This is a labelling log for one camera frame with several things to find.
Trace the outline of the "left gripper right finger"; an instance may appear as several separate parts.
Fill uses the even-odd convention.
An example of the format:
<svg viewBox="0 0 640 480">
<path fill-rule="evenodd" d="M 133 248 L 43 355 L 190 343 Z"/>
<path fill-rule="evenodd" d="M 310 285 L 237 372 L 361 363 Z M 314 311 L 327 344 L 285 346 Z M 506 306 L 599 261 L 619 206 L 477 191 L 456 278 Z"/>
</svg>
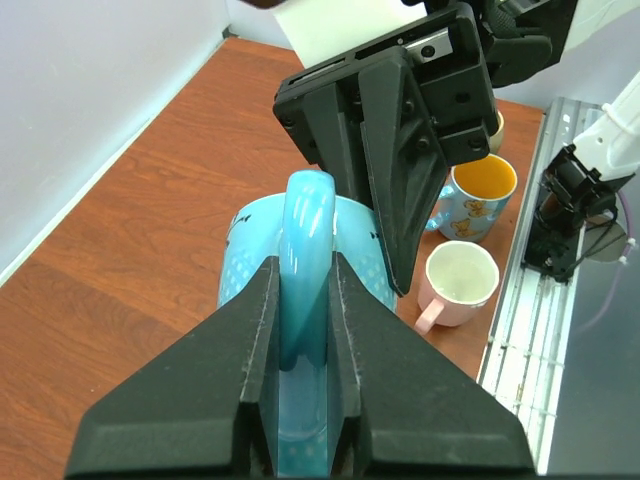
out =
<svg viewBox="0 0 640 480">
<path fill-rule="evenodd" d="M 420 338 L 334 254 L 327 439 L 342 478 L 532 478 L 520 421 Z"/>
</svg>

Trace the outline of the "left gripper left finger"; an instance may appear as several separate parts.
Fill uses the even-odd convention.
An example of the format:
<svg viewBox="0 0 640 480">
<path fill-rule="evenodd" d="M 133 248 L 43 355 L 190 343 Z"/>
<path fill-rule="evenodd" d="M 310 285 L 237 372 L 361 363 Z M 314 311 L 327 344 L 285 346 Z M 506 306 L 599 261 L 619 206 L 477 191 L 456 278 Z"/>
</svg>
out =
<svg viewBox="0 0 640 480">
<path fill-rule="evenodd" d="M 279 267 L 84 414 L 67 479 L 252 479 L 278 465 Z"/>
</svg>

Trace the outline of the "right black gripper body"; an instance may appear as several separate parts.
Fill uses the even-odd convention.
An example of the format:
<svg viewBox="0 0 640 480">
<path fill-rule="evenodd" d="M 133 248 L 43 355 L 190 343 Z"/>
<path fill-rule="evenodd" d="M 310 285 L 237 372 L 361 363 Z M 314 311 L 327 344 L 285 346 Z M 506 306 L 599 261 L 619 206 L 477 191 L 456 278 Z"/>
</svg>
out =
<svg viewBox="0 0 640 480">
<path fill-rule="evenodd" d="M 392 47 L 409 55 L 445 165 L 485 157 L 497 129 L 496 107 L 474 13 L 463 2 L 448 6 L 285 79 L 273 112 L 308 162 L 319 160 L 303 100 L 307 93 L 337 83 L 363 123 L 358 74 L 374 56 Z"/>
</svg>

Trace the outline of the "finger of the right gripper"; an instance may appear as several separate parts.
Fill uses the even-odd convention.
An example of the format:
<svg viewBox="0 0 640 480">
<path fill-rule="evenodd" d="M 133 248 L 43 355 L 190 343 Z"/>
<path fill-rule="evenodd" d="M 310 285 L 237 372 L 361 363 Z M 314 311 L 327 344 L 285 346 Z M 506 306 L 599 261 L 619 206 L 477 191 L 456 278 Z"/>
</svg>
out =
<svg viewBox="0 0 640 480">
<path fill-rule="evenodd" d="M 389 282 L 411 288 L 422 232 L 446 177 L 444 154 L 408 53 L 392 47 L 358 74 L 369 187 Z"/>
<path fill-rule="evenodd" d="M 371 205 L 360 124 L 335 82 L 307 93 L 303 100 L 320 168 L 333 176 L 338 195 Z"/>
</svg>

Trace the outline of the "blue bear mug yellow inside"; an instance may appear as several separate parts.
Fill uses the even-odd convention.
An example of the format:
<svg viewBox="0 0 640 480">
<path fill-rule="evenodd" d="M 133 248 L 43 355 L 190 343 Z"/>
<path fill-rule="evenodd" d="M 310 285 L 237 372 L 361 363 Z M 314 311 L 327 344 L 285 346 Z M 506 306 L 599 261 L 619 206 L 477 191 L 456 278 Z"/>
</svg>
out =
<svg viewBox="0 0 640 480">
<path fill-rule="evenodd" d="M 480 242 L 489 233 L 518 185 L 515 168 L 487 157 L 451 169 L 425 231 L 449 240 Z"/>
</svg>

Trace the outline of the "beige round mug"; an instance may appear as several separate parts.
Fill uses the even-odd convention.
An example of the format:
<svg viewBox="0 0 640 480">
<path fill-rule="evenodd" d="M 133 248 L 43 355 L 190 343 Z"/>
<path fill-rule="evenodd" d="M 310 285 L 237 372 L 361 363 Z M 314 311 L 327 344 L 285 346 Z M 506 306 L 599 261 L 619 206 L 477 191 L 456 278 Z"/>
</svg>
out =
<svg viewBox="0 0 640 480">
<path fill-rule="evenodd" d="M 497 155 L 499 153 L 499 150 L 503 144 L 504 127 L 505 127 L 504 117 L 500 110 L 496 112 L 496 118 L 498 122 L 498 129 L 489 138 L 489 151 L 491 154 L 494 154 L 494 155 Z"/>
</svg>

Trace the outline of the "light blue mug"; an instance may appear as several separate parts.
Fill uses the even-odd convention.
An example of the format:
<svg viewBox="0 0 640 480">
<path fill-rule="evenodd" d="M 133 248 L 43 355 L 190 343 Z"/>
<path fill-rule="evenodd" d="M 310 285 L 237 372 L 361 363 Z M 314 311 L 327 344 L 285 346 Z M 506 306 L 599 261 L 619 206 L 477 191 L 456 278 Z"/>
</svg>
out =
<svg viewBox="0 0 640 480">
<path fill-rule="evenodd" d="M 301 170 L 285 192 L 244 206 L 233 218 L 219 281 L 224 305 L 268 256 L 279 260 L 280 359 L 278 466 L 283 477 L 325 477 L 327 326 L 330 254 L 342 253 L 368 291 L 389 310 L 388 282 L 373 211 L 337 195 L 331 175 Z"/>
</svg>

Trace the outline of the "pink faceted mug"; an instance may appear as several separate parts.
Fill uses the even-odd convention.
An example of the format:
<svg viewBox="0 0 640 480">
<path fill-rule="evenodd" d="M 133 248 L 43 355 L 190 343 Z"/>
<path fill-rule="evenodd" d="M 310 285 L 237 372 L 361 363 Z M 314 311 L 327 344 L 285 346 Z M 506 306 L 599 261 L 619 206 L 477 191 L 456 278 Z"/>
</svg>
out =
<svg viewBox="0 0 640 480">
<path fill-rule="evenodd" d="M 499 280 L 498 265 L 483 247 L 456 240 L 438 245 L 424 263 L 414 329 L 424 335 L 436 325 L 468 322 L 488 302 Z"/>
</svg>

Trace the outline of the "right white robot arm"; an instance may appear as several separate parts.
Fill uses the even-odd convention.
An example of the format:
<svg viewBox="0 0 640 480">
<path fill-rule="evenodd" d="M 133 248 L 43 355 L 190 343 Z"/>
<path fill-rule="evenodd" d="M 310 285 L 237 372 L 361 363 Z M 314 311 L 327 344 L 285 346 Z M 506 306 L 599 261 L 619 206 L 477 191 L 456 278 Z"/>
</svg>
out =
<svg viewBox="0 0 640 480">
<path fill-rule="evenodd" d="M 639 166 L 635 1 L 273 1 L 303 71 L 274 114 L 337 191 L 371 207 L 392 288 L 409 291 L 422 231 L 454 166 L 484 157 L 494 93 L 611 93 L 543 173 L 525 263 L 566 281 L 584 221 Z"/>
</svg>

